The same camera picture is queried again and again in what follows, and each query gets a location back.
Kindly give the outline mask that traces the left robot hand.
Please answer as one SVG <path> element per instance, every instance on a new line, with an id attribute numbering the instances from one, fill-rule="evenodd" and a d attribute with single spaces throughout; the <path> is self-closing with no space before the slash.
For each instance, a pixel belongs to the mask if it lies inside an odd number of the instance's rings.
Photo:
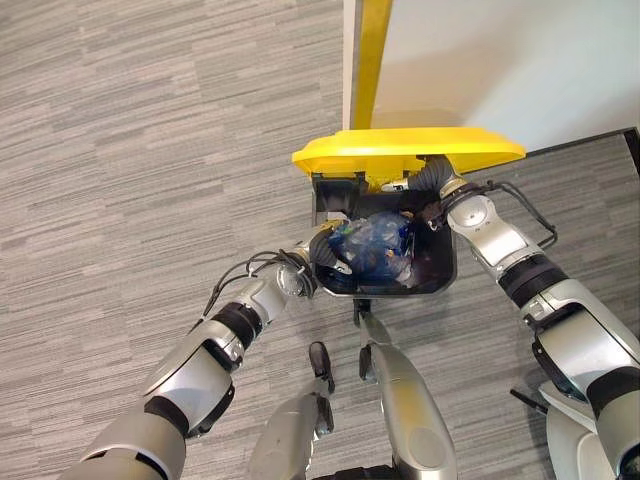
<path id="1" fill-rule="evenodd" d="M 329 245 L 329 237 L 334 232 L 335 223 L 324 223 L 317 228 L 309 241 L 309 258 L 314 265 L 331 268 L 344 275 L 352 275 L 351 267 L 340 260 Z"/>

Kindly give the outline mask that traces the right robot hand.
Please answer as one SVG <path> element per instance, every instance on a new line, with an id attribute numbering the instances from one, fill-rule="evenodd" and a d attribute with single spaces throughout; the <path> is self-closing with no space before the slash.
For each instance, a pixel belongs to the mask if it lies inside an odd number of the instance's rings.
<path id="1" fill-rule="evenodd" d="M 439 193 L 456 177 L 457 173 L 445 155 L 430 155 L 420 171 L 407 178 L 383 184 L 381 190 L 383 192 L 414 190 Z"/>

